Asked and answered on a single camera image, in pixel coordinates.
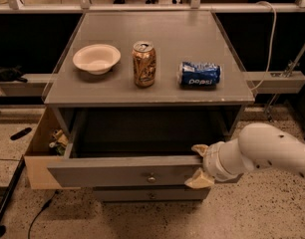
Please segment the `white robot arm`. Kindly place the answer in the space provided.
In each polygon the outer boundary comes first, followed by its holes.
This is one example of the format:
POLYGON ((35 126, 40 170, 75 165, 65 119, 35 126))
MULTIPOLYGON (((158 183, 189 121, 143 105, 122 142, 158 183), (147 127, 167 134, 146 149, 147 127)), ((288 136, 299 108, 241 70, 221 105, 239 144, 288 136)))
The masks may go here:
POLYGON ((191 148, 202 157, 202 167, 185 181, 192 189, 225 182, 244 172, 276 168, 305 179, 305 143, 267 123, 251 123, 233 140, 191 148))

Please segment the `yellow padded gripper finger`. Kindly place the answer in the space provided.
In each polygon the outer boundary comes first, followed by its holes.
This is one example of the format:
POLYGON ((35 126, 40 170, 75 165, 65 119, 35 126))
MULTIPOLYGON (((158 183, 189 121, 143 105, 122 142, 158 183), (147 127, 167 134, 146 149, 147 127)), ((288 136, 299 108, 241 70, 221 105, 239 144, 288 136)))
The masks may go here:
POLYGON ((195 144, 191 147, 191 150, 199 154, 201 157, 205 157, 208 146, 206 144, 195 144))
POLYGON ((184 184, 192 189, 201 189, 212 186, 214 184, 214 178, 202 168, 199 168, 184 184))

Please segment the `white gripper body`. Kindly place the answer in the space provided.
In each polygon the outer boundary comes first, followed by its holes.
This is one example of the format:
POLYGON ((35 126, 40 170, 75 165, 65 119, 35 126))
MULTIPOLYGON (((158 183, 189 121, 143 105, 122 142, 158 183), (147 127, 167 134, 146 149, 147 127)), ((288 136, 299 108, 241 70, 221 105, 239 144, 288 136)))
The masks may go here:
POLYGON ((204 171, 215 180, 224 182, 235 179, 244 172, 255 169, 254 162, 244 156, 238 140, 212 144, 203 155, 204 171))

